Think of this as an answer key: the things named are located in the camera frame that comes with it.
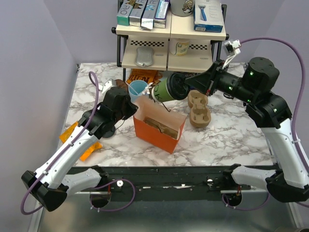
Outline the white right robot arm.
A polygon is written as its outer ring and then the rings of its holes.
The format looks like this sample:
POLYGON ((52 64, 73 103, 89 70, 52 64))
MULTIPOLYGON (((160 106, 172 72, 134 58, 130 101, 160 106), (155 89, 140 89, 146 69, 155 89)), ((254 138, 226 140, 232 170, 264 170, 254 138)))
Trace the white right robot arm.
POLYGON ((284 98, 271 90, 279 70, 267 58, 255 57, 242 77, 227 72, 222 60, 185 83, 200 93, 211 96, 215 91, 236 98, 246 104, 246 113, 261 129, 280 168, 261 170, 234 164, 224 171, 222 184, 227 189, 248 185, 267 190, 282 203, 305 202, 309 198, 308 160, 302 161, 298 149, 302 146, 293 138, 292 113, 284 98))

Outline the orange paper gift bag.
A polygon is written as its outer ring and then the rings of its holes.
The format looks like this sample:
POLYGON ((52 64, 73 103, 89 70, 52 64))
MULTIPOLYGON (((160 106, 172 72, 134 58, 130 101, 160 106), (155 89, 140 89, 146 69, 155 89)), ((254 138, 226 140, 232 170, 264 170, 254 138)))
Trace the orange paper gift bag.
POLYGON ((182 135, 186 116, 167 110, 146 96, 139 97, 134 103, 138 106, 133 116, 136 136, 173 153, 182 135))

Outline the single brown cup carrier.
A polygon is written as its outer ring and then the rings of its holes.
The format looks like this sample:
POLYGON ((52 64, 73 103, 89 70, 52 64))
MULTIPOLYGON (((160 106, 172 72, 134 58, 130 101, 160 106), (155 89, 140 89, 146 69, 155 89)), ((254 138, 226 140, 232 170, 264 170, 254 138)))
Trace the single brown cup carrier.
POLYGON ((152 126, 154 128, 157 128, 161 133, 163 134, 166 134, 168 136, 170 136, 171 138, 173 139, 177 139, 178 138, 178 131, 152 119, 152 118, 149 118, 149 117, 146 117, 144 119, 144 122, 146 124, 148 124, 149 126, 152 126))

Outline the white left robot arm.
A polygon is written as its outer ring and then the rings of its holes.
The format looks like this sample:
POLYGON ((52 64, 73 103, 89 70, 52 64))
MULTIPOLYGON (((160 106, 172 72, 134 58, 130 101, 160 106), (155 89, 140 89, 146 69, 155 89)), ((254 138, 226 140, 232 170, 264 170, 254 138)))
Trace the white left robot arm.
POLYGON ((83 113, 71 136, 44 165, 34 172, 22 174, 27 194, 52 212, 71 194, 89 188, 104 190, 107 179, 98 168, 89 168, 79 174, 68 172, 91 145, 111 131, 119 120, 133 116, 137 109, 123 88, 110 88, 102 102, 96 101, 92 110, 83 113))

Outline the green paper coffee cup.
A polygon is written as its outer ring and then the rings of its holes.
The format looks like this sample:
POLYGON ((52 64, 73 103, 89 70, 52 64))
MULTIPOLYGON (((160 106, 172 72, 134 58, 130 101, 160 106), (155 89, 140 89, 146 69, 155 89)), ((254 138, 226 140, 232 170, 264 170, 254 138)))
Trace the green paper coffee cup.
POLYGON ((161 81, 152 88, 151 96, 156 102, 169 102, 174 100, 168 91, 167 79, 161 81))

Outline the black plastic cup lid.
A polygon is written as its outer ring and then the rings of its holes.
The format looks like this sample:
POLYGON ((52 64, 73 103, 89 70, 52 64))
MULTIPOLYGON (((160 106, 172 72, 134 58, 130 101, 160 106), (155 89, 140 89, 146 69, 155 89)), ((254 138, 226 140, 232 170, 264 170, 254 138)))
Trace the black plastic cup lid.
POLYGON ((184 81, 185 76, 177 72, 167 78, 167 90, 173 99, 180 101, 188 96, 190 87, 184 81))

